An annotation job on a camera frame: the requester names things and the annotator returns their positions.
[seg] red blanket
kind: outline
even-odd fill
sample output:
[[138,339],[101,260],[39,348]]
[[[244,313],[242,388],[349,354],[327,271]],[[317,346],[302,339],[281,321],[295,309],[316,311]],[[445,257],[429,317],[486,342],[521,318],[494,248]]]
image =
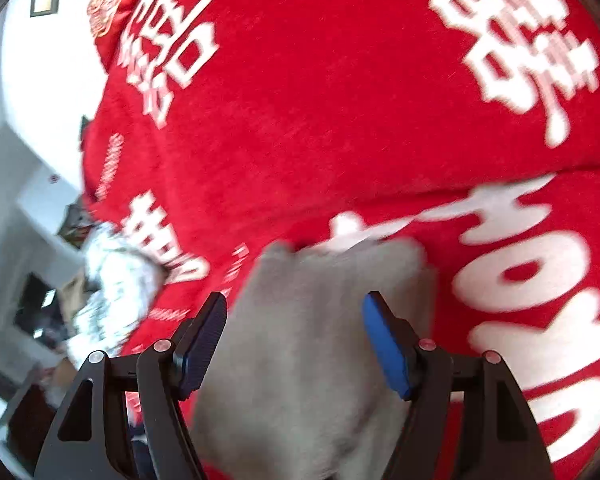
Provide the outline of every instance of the red blanket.
[[600,169],[574,170],[600,167],[600,34],[578,1],[117,4],[86,199],[170,270],[125,351],[231,301],[273,239],[413,236],[434,336],[504,355],[573,479],[600,443]]

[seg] screw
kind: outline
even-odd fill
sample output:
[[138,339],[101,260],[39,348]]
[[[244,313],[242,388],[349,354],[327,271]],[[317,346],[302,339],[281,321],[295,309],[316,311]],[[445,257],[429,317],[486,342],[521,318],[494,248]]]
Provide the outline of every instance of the screw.
[[168,339],[160,339],[160,341],[154,343],[154,350],[156,352],[166,352],[169,348],[171,348],[171,341]]
[[96,364],[99,363],[100,361],[102,361],[104,359],[104,352],[101,352],[100,350],[96,350],[95,352],[91,352],[91,354],[89,354],[89,362]]
[[482,356],[492,365],[496,365],[502,361],[502,357],[495,350],[487,350]]
[[431,352],[436,349],[436,342],[433,339],[421,339],[418,341],[418,346],[427,352]]

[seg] gray cloth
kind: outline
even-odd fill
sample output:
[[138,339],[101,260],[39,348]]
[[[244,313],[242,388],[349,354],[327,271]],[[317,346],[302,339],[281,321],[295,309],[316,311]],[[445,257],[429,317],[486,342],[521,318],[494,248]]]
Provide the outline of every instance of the gray cloth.
[[408,403],[386,386],[362,301],[379,290],[425,335],[430,277],[411,240],[342,254],[269,246],[200,389],[191,436],[203,462],[232,480],[379,480]]

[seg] blue gripper pad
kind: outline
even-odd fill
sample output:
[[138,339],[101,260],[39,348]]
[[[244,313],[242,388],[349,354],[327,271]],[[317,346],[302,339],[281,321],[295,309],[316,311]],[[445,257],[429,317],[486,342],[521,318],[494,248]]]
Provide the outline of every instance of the blue gripper pad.
[[371,339],[389,387],[402,399],[408,399],[411,395],[411,386],[407,361],[370,294],[365,296],[362,303],[362,317],[366,334]]

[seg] white chinese character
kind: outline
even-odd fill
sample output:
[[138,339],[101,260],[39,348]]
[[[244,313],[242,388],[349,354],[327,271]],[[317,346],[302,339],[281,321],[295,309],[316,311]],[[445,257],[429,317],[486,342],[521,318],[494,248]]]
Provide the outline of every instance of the white chinese character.
[[464,63],[474,72],[483,100],[498,100],[523,114],[536,104],[539,91],[547,114],[545,143],[553,148],[564,142],[570,124],[554,87],[567,100],[584,85],[595,91],[596,51],[589,40],[579,43],[571,32],[564,36],[557,31],[542,32],[530,44],[521,30],[535,32],[549,24],[562,30],[569,13],[564,0],[430,0],[429,7],[445,26],[477,38]]
[[165,283],[206,278],[210,270],[209,262],[202,256],[182,254],[173,226],[162,225],[166,211],[161,207],[152,209],[154,203],[155,196],[149,190],[129,204],[131,214],[122,221],[122,231],[129,242],[154,262],[172,269]]
[[[235,280],[238,277],[238,275],[240,274],[240,269],[242,268],[242,263],[249,256],[249,248],[243,242],[234,249],[234,252],[231,253],[231,256],[236,256],[237,260],[234,262],[234,264],[229,268],[227,273],[224,275],[224,278],[222,279],[223,285],[226,283],[231,283],[233,280]],[[231,293],[231,290],[232,290],[232,287],[229,286],[227,288],[222,289],[220,291],[220,293],[225,298],[228,299],[229,294]]]
[[600,359],[600,290],[585,288],[545,328],[485,321],[469,332],[478,352],[495,349],[523,390],[552,383]]
[[405,216],[366,226],[364,219],[358,213],[345,211],[329,221],[331,238],[314,245],[314,248],[327,253],[343,253],[364,240],[388,238],[407,227],[412,220],[412,216]]
[[600,377],[532,399],[529,407],[538,424],[574,412],[571,428],[546,448],[551,462],[557,462],[579,450],[600,431]]
[[[169,90],[167,75],[184,89],[218,50],[214,41],[214,24],[204,22],[189,32],[167,61],[173,45],[186,33],[209,3],[211,0],[200,0],[185,17],[184,7],[179,6],[175,0],[140,0],[122,32],[118,65],[127,67],[126,81],[136,86],[142,94],[142,113],[150,114],[158,128],[167,123],[167,114],[173,102],[173,92]],[[134,22],[139,23],[142,20],[144,23],[139,37],[136,38],[131,33],[131,26]],[[171,28],[170,33],[167,33],[167,28],[164,27],[167,22]],[[150,40],[160,48],[154,59],[150,59],[142,50],[141,38]],[[190,67],[185,68],[180,62],[180,56],[191,43],[195,43],[198,57]],[[156,73],[160,66],[162,71]]]
[[109,146],[107,147],[107,156],[104,159],[102,174],[100,175],[100,183],[96,189],[96,199],[104,200],[109,192],[109,187],[113,182],[116,172],[118,171],[118,163],[120,162],[120,153],[122,144],[125,142],[125,137],[120,134],[113,134],[109,137]]
[[163,227],[167,213],[161,207],[151,210],[155,197],[151,191],[135,197],[129,209],[131,215],[123,219],[122,226],[129,242],[161,265],[168,265],[180,256],[180,247],[171,224]]
[[469,192],[464,200],[440,205],[421,212],[421,222],[451,220],[476,214],[480,224],[460,235],[464,245],[489,244],[523,233],[549,216],[548,204],[522,205],[518,199],[546,186],[555,175],[549,174],[515,184],[485,184]]
[[154,308],[149,313],[149,318],[155,319],[156,321],[182,321],[189,312],[189,309],[171,310],[166,308]]
[[[504,273],[536,263],[528,280],[506,280]],[[482,312],[516,312],[541,306],[569,292],[589,271],[589,247],[574,231],[550,231],[483,254],[455,275],[454,295]]]

